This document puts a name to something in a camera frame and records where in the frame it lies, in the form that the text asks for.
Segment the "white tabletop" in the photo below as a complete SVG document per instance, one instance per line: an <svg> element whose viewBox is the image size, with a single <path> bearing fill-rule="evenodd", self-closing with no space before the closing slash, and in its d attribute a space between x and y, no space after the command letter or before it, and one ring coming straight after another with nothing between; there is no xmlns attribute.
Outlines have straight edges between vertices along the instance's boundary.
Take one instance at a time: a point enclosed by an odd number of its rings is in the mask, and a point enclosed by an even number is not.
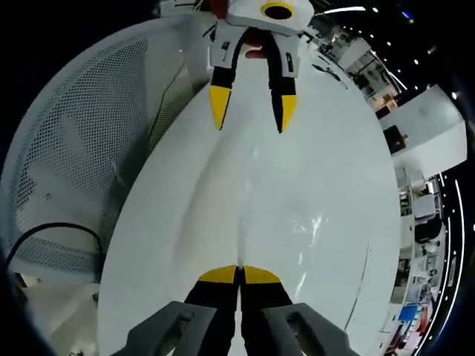
<svg viewBox="0 0 475 356"><path fill-rule="evenodd" d="M204 272L270 270L367 355L386 317L399 259L399 193L378 120L301 53L298 106L279 135L264 60L240 58L221 132L205 87L140 172L108 249L99 294L101 355ZM236 313L240 322L240 312ZM230 355L244 355L236 328Z"/></svg>

